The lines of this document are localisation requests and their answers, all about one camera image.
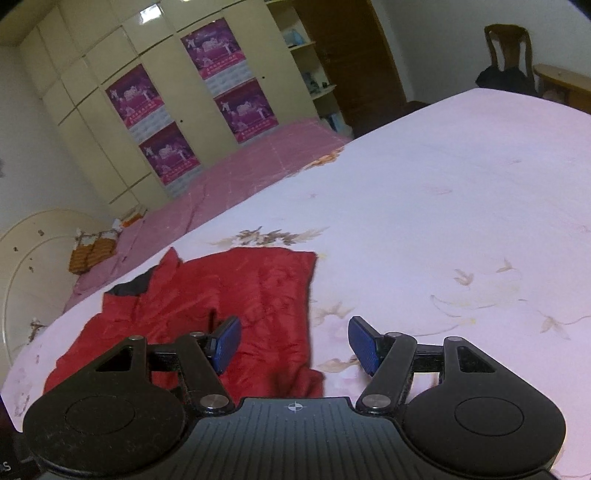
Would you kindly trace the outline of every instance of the open shelving unit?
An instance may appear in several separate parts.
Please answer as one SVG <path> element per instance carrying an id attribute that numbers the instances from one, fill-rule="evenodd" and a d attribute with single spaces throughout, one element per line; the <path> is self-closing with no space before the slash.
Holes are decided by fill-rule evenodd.
<path id="1" fill-rule="evenodd" d="M 269 0 L 264 3 L 269 7 L 269 12 L 283 35 L 295 30 L 304 40 L 303 44 L 291 47 L 286 44 L 285 47 L 292 52 L 300 73 L 310 73 L 321 88 L 319 92 L 310 92 L 318 116 L 321 119 L 326 119 L 331 127 L 335 126 L 338 133 L 351 136 L 350 127 L 345 124 L 339 104 L 333 94 L 337 85 L 334 85 L 327 77 L 316 51 L 316 42 L 308 35 L 293 3 L 291 0 Z"/>

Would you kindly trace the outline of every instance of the wooden table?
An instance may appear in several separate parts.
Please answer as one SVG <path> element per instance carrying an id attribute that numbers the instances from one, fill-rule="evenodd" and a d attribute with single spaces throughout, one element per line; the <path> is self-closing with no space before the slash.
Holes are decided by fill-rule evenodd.
<path id="1" fill-rule="evenodd" d="M 542 92 L 550 89 L 564 92 L 566 105 L 591 113 L 591 78 L 544 64 L 535 65 L 534 71 L 544 82 Z"/>

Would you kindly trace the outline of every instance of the wooden chair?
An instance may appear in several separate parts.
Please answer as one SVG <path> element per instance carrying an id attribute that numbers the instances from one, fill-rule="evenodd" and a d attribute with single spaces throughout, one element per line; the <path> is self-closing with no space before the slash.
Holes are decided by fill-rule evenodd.
<path id="1" fill-rule="evenodd" d="M 528 31 L 519 25 L 494 24 L 484 28 L 484 35 L 488 49 L 491 52 L 492 65 L 499 67 L 495 46 L 492 40 L 498 40 L 501 44 L 501 51 L 505 57 L 505 70 L 512 67 L 519 68 L 519 57 L 521 56 L 521 42 L 525 41 L 525 70 L 527 78 L 534 85 L 534 71 L 532 67 L 533 54 L 531 51 L 531 39 Z"/>

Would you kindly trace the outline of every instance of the silver screw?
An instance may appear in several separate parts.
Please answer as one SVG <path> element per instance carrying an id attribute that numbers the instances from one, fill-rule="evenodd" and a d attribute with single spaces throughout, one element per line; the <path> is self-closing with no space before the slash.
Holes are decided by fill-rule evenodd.
<path id="1" fill-rule="evenodd" d="M 212 395 L 205 395 L 199 401 L 199 403 L 205 408 L 209 408 L 211 410 L 218 410 L 220 408 L 224 408 L 226 405 L 230 403 L 230 401 L 224 395 L 214 393 Z"/>
<path id="2" fill-rule="evenodd" d="M 379 408 L 385 408 L 390 405 L 390 399 L 386 395 L 373 394 L 366 395 L 361 401 L 367 408 L 373 408 L 375 410 Z"/>

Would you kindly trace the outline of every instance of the gray ribbed plate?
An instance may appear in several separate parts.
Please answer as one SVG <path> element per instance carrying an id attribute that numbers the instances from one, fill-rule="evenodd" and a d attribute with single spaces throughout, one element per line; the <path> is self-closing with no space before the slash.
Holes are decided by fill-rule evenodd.
<path id="1" fill-rule="evenodd" d="M 46 473 L 43 480 L 59 479 Z M 347 398 L 247 398 L 204 419 L 178 450 L 130 480 L 452 480 L 418 457 L 386 419 L 355 413 Z M 541 472 L 532 480 L 551 480 Z"/>

